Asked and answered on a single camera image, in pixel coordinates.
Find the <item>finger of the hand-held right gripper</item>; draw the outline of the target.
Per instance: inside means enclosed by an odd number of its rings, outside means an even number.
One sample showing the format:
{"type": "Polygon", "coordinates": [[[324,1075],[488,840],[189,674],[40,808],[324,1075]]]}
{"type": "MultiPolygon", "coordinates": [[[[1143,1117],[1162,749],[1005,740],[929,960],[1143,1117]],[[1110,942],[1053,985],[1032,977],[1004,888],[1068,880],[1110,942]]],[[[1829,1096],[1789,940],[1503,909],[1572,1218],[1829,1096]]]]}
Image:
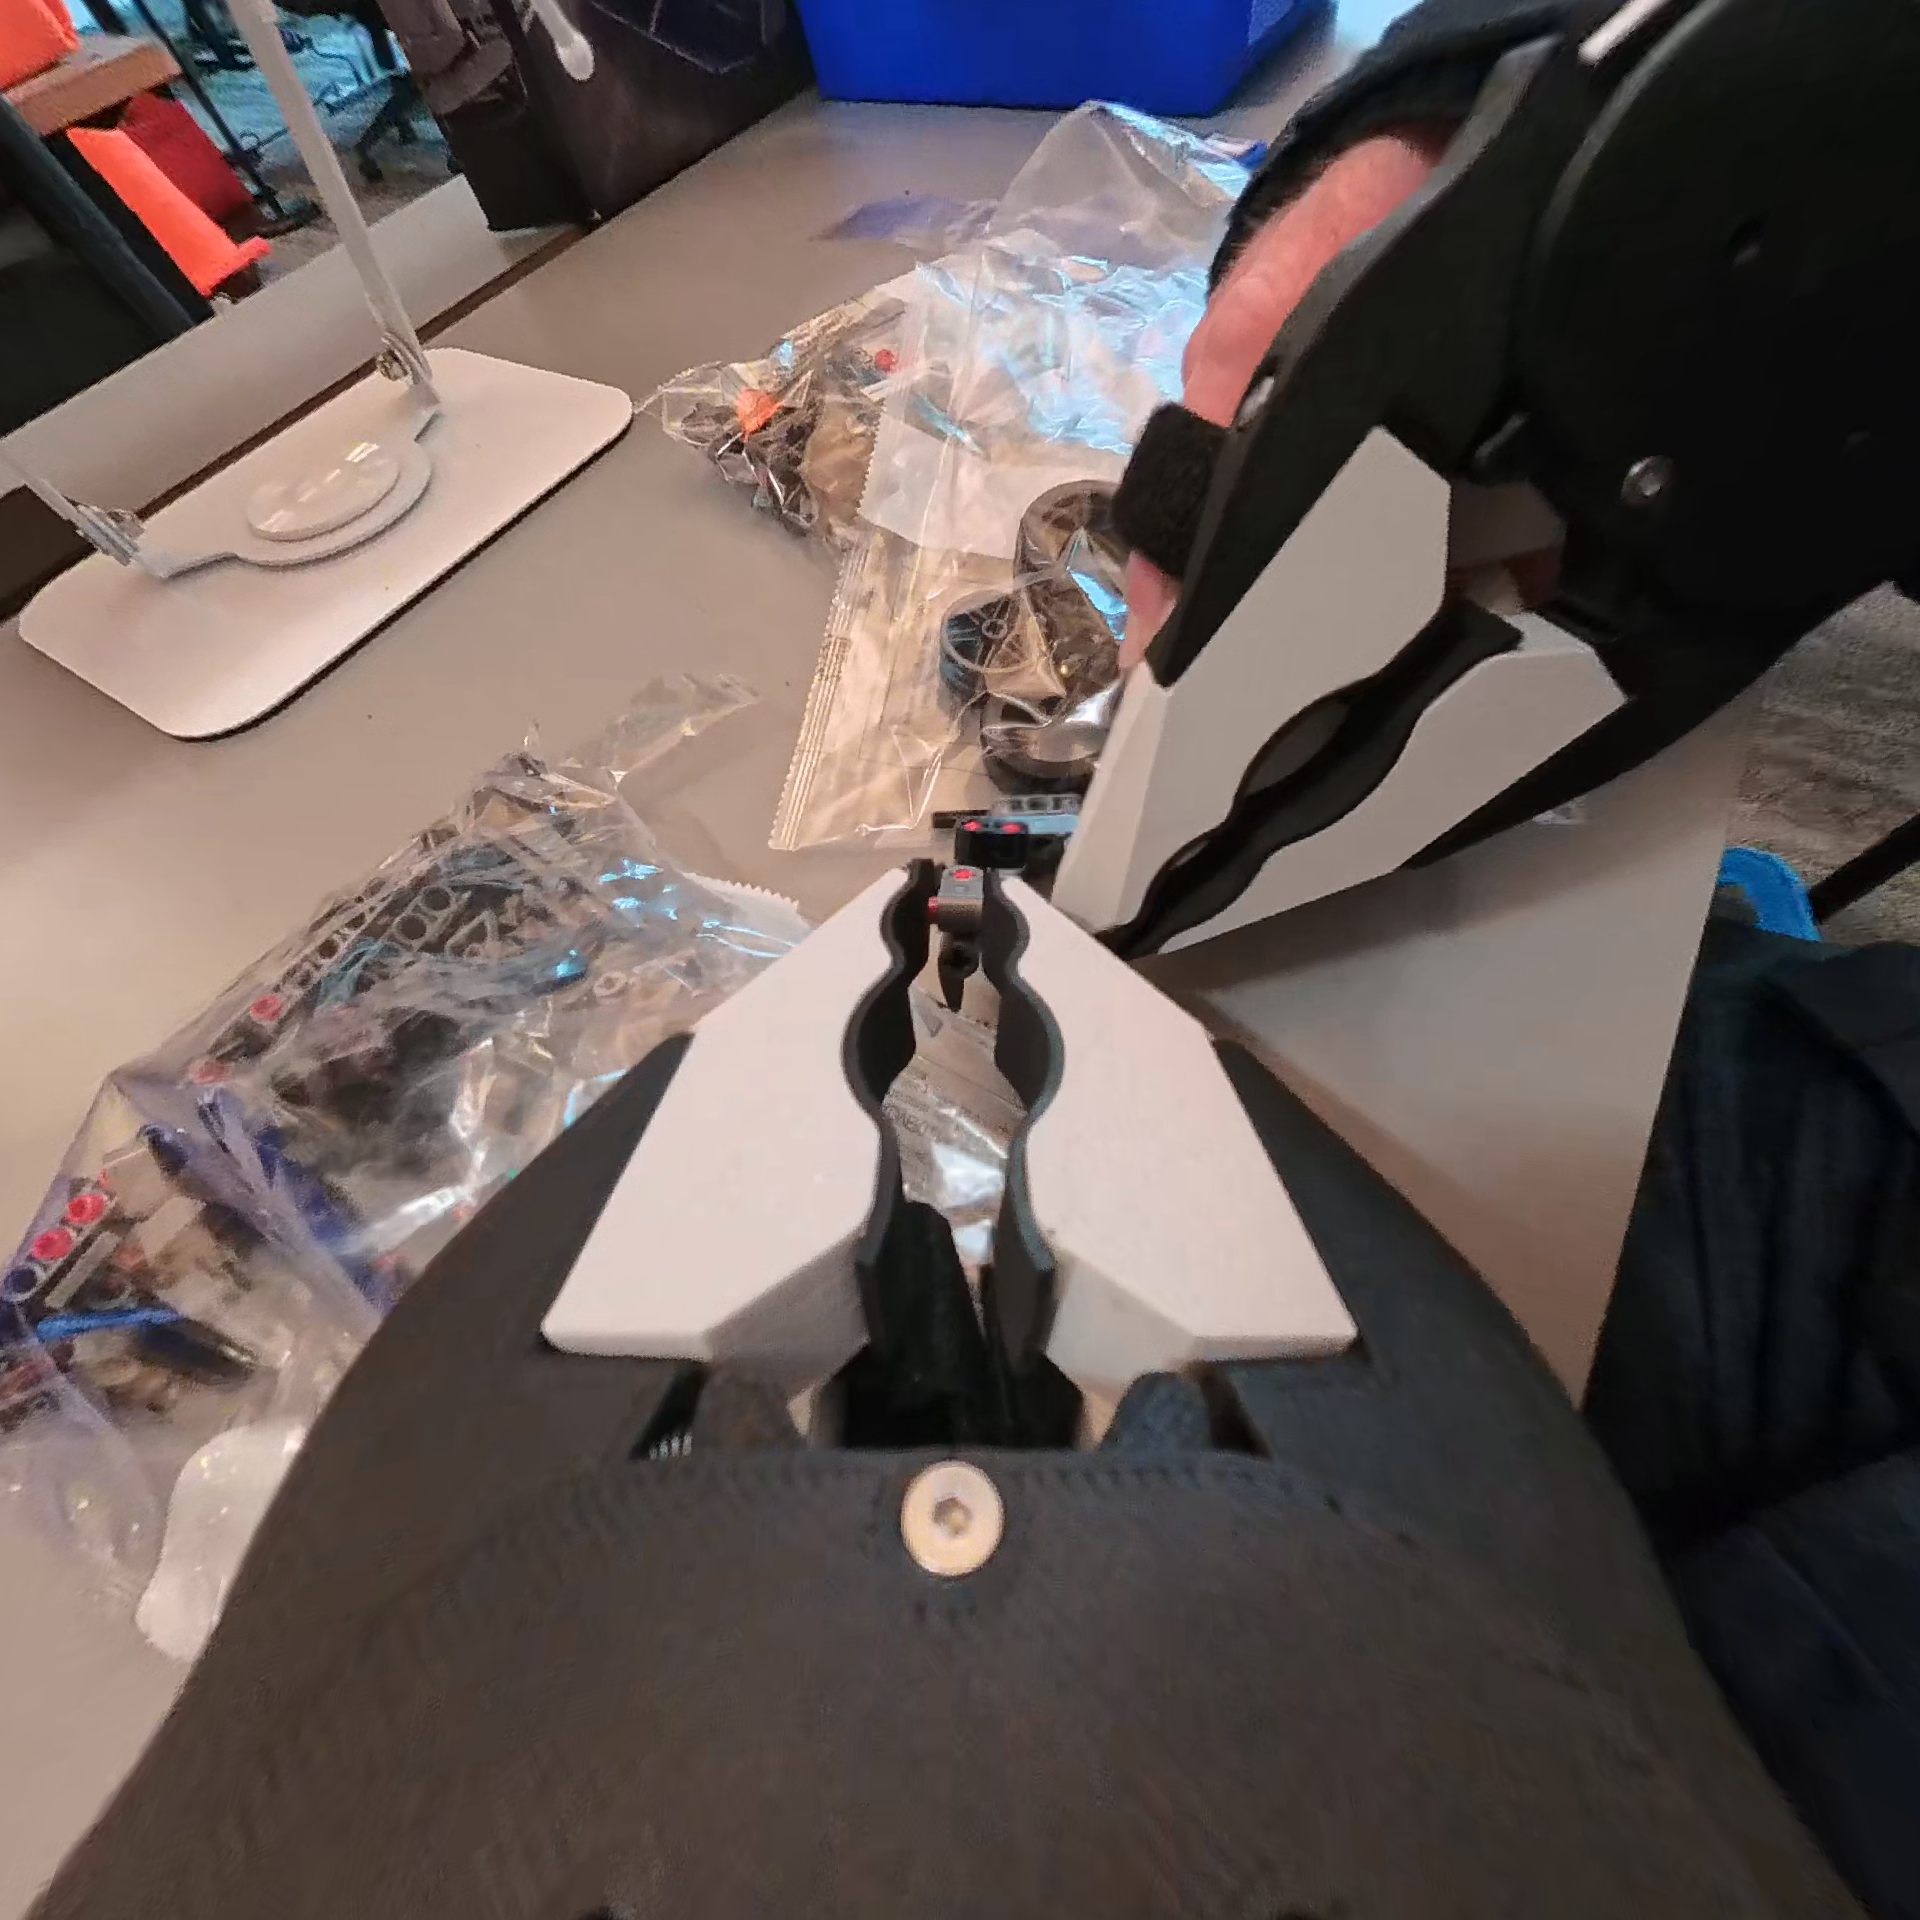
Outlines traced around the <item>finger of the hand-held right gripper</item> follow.
{"type": "Polygon", "coordinates": [[[1053,902],[1118,954],[1118,928],[1183,846],[1217,827],[1285,723],[1398,660],[1451,606],[1449,484],[1371,426],[1285,513],[1217,447],[1180,600],[1125,672],[1053,902]]]}
{"type": "Polygon", "coordinates": [[[1116,954],[1196,946],[1391,874],[1623,702],[1586,641],[1455,600],[1386,668],[1268,740],[1225,817],[1116,928],[1116,954]]]}

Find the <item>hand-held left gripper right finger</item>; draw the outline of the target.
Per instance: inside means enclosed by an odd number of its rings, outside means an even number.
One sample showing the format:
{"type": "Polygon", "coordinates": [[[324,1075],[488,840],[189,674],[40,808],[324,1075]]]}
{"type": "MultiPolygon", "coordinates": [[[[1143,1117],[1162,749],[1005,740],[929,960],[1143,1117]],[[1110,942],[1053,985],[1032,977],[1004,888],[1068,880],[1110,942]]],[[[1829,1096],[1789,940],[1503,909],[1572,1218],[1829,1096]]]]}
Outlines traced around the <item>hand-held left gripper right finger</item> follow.
{"type": "Polygon", "coordinates": [[[1139,1381],[1345,1355],[1355,1320],[1202,1023],[1018,877],[985,880],[978,952],[1022,1109],[981,1297],[1013,1381],[1068,1381],[1091,1444],[1139,1381]]]}

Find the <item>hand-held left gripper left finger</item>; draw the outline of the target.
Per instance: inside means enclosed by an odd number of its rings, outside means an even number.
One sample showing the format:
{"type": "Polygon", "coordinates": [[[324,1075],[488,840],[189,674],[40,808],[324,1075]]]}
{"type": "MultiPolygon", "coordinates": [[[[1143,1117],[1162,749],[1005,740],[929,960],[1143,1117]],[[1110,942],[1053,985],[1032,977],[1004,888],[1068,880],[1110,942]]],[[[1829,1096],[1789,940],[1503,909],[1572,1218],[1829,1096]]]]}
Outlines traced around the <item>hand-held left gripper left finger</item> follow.
{"type": "Polygon", "coordinates": [[[988,1441],[988,1341],[887,1111],[938,874],[890,871],[701,1018],[539,1326],[690,1364],[688,1449],[988,1441]]]}

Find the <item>small black lego assembly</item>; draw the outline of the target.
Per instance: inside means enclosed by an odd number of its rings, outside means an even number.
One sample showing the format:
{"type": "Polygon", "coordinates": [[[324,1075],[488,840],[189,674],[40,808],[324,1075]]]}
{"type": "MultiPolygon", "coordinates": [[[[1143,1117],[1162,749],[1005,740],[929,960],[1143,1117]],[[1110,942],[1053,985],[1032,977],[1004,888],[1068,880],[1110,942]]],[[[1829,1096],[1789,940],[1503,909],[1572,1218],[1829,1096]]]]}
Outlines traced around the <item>small black lego assembly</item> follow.
{"type": "Polygon", "coordinates": [[[1082,817],[1074,795],[1002,795],[979,808],[935,811],[933,835],[955,871],[1046,877],[1059,866],[1082,817]]]}

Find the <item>clear bag of black tyres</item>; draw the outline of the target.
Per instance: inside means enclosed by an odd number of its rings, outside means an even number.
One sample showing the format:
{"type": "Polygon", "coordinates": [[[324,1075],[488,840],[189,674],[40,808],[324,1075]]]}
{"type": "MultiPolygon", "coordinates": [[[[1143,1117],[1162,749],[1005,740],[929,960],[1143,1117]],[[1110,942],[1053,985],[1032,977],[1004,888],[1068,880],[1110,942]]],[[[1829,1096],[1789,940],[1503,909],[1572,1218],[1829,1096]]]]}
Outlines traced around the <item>clear bag of black tyres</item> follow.
{"type": "Polygon", "coordinates": [[[1102,447],[988,461],[880,432],[773,853],[904,848],[942,811],[1087,786],[1121,683],[1119,474],[1102,447]]]}

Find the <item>white-labelled bag of dark parts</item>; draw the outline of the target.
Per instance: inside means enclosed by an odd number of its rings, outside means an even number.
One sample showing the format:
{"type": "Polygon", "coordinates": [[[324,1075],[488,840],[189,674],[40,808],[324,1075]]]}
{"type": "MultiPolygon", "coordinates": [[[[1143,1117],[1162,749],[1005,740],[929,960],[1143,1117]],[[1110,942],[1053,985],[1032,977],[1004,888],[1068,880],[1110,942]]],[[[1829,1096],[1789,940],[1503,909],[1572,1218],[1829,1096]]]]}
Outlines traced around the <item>white-labelled bag of dark parts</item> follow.
{"type": "Polygon", "coordinates": [[[3,1498],[189,1664],[324,1405],[432,1259],[797,905],[638,804],[744,744],[734,677],[533,739],[115,1069],[3,1259],[3,1498]]]}

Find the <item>person's right forearm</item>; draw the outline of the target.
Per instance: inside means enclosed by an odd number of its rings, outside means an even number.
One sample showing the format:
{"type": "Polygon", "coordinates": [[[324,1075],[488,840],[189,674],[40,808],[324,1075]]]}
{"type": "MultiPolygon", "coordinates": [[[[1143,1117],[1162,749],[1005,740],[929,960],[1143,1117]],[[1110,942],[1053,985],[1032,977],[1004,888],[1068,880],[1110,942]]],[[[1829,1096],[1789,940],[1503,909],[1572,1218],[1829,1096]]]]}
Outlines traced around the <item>person's right forearm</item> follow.
{"type": "Polygon", "coordinates": [[[1595,4],[1423,2],[1299,109],[1227,220],[1212,265],[1223,286],[1285,233],[1303,277],[1386,222],[1428,183],[1509,52],[1595,22],[1595,4]]]}

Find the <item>person's right hand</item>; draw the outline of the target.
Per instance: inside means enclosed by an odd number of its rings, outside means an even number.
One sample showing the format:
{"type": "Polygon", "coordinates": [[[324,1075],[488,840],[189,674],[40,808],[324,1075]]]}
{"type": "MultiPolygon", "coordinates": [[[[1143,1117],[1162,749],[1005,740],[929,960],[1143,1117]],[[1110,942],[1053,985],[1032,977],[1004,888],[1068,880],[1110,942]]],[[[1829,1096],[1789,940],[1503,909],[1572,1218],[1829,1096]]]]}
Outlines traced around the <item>person's right hand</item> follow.
{"type": "Polygon", "coordinates": [[[1453,118],[1386,126],[1311,161],[1294,185],[1263,183],[1248,198],[1252,220],[1185,346],[1180,405],[1151,414],[1118,486],[1127,546],[1121,672],[1146,658],[1182,599],[1185,542],[1219,445],[1280,330],[1342,253],[1428,185],[1455,131],[1453,118]]]}

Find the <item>small blue plastic part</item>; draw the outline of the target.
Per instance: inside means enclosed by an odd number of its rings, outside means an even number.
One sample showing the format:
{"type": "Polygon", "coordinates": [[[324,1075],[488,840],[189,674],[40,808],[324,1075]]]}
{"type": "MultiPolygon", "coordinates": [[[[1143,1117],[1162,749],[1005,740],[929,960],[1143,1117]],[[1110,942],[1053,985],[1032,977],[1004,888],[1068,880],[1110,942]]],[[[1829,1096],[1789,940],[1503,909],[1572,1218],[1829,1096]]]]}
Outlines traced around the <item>small blue plastic part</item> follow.
{"type": "Polygon", "coordinates": [[[1765,851],[1728,846],[1721,853],[1714,911],[1776,940],[1821,945],[1805,883],[1794,866],[1765,851]]]}

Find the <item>clear bag of black red parts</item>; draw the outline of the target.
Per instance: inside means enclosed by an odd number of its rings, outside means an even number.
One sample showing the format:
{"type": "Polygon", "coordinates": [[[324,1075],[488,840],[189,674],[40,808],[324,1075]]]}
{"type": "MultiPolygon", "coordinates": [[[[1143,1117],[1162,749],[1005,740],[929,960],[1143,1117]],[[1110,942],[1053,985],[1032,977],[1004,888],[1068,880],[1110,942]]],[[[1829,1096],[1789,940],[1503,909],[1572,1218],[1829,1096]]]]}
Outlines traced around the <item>clear bag of black red parts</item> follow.
{"type": "Polygon", "coordinates": [[[1010,560],[1027,500],[1116,483],[1180,395],[1214,253],[1263,156],[1258,138],[1087,103],[993,198],[851,208],[828,240],[899,249],[899,275],[755,358],[688,369],[644,409],[800,539],[875,531],[1010,560]]]}

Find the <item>person's legs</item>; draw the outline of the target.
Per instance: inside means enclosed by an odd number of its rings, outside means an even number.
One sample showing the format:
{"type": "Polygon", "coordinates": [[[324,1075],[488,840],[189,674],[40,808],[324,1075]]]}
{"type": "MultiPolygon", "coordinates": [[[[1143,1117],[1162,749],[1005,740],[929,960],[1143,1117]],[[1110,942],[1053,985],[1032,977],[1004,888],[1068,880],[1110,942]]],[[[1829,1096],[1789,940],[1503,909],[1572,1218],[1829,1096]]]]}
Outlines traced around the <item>person's legs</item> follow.
{"type": "Polygon", "coordinates": [[[1871,1916],[1918,1914],[1918,957],[1714,914],[1586,1421],[1871,1916]]]}

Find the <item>blue storage bin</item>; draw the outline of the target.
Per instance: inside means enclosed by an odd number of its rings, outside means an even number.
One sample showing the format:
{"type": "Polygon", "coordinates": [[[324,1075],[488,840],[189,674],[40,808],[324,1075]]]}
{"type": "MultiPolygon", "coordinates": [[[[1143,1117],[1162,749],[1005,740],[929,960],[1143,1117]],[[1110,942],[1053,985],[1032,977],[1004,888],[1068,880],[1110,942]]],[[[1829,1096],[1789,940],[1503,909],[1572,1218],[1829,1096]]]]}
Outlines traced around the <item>blue storage bin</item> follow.
{"type": "Polygon", "coordinates": [[[1202,118],[1325,2],[796,2],[834,103],[1202,118]]]}

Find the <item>white book stand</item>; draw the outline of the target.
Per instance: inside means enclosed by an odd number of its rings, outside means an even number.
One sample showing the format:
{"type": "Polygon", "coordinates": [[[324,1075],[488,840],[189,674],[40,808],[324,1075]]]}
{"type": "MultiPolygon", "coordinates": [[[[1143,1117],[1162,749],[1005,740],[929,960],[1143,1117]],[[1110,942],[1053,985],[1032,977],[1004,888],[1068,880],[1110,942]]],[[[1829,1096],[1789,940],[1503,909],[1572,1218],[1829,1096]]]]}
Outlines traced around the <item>white book stand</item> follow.
{"type": "Polygon", "coordinates": [[[373,370],[152,518],[3,472],[90,557],[15,616],[44,660],[179,743],[285,709],[634,420],[625,392],[424,349],[270,4],[232,4],[377,328],[373,370]]]}

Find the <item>orange red cone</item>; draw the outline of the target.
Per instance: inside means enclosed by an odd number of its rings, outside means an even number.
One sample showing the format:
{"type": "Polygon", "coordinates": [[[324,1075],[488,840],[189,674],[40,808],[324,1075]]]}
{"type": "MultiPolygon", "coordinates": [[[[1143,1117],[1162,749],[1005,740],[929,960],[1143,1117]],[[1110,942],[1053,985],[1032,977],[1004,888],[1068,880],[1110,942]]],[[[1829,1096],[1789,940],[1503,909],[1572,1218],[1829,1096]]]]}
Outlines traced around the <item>orange red cone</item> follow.
{"type": "Polygon", "coordinates": [[[140,92],[115,117],[73,124],[66,143],[208,300],[262,286],[273,246],[253,197],[177,101],[140,92]]]}

